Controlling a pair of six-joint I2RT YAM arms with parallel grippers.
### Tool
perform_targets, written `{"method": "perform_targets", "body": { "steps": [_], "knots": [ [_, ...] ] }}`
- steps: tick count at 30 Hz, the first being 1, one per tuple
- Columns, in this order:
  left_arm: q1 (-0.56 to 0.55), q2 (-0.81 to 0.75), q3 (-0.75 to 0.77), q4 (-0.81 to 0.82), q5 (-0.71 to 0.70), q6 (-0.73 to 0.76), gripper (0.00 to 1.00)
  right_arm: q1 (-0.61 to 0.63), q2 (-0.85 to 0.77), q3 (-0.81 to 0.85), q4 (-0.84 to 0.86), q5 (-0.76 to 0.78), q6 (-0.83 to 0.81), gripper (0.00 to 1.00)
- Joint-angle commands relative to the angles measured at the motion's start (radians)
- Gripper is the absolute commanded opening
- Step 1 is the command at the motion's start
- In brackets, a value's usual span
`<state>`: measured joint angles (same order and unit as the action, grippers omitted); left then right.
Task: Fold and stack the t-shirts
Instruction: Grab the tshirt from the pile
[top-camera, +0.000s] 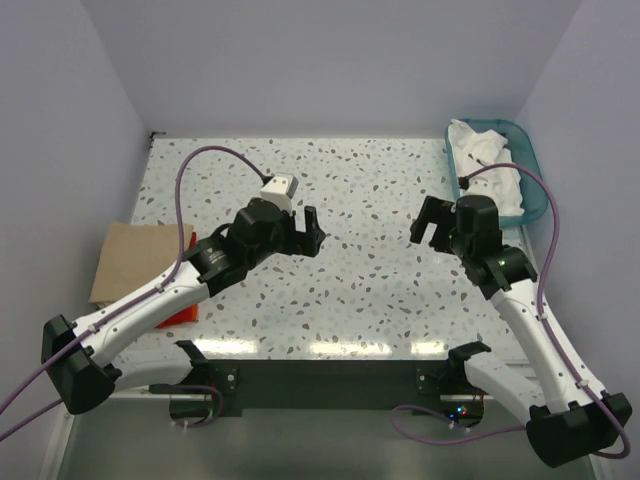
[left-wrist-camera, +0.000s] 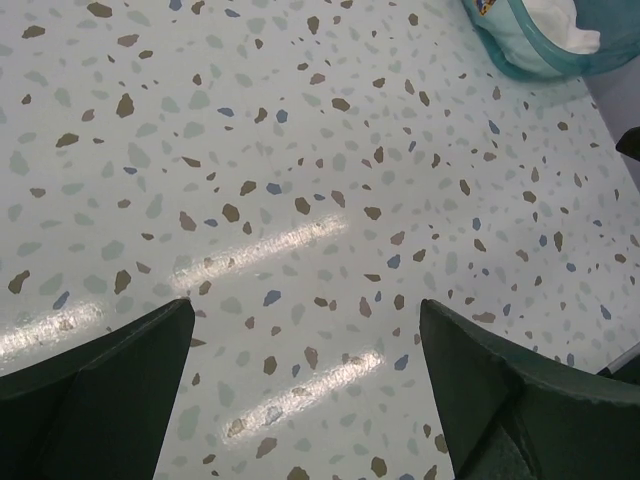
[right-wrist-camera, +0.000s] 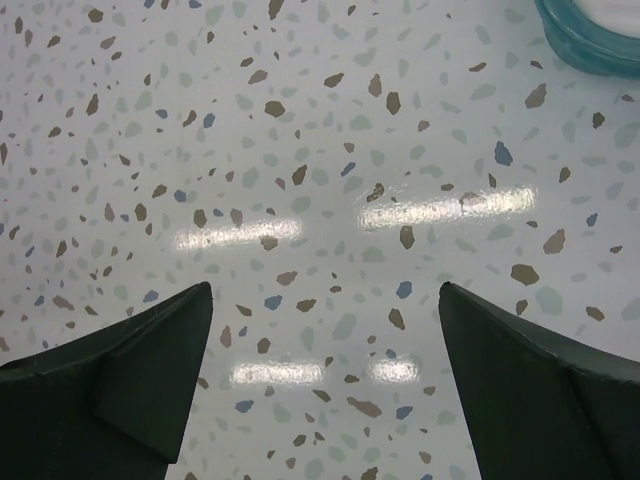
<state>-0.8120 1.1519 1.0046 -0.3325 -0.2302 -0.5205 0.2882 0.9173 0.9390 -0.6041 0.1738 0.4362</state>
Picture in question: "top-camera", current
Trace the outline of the white t shirt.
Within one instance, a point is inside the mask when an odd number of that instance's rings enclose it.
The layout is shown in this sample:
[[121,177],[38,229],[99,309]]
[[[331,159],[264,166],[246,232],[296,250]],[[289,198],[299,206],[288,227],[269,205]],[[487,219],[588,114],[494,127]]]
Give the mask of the white t shirt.
[[[508,140],[495,130],[476,132],[468,123],[452,119],[447,130],[456,177],[466,176],[485,166],[511,163]],[[490,197],[501,216],[518,217],[524,213],[521,207],[521,176],[513,168],[497,168],[481,173],[469,181],[469,187],[461,187],[462,195]]]

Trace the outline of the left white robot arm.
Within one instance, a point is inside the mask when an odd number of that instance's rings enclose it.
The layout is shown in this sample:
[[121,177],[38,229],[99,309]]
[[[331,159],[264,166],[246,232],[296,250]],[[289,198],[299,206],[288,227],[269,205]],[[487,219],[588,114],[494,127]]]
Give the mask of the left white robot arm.
[[138,386],[177,385],[200,390],[207,368],[191,347],[176,344],[160,358],[127,360],[122,353],[174,314],[245,280],[273,254],[315,257],[326,238],[317,211],[304,209],[305,228],[276,204],[253,198],[234,220],[218,227],[180,260],[110,306],[68,320],[57,315],[43,328],[41,363],[71,414],[86,413],[114,392]]

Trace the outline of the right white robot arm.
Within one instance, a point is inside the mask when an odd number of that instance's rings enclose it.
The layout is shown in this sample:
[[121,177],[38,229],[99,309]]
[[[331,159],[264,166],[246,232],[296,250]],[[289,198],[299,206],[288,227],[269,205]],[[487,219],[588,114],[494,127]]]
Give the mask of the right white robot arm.
[[549,467],[588,455],[606,455],[623,439],[632,406],[611,394],[586,366],[557,322],[527,255],[504,244],[498,209],[486,196],[455,202],[425,198],[410,228],[411,242],[429,242],[456,256],[471,283],[506,321],[535,372],[528,380],[481,341],[448,353],[441,385],[459,393],[472,388],[493,397],[524,427],[531,447]]

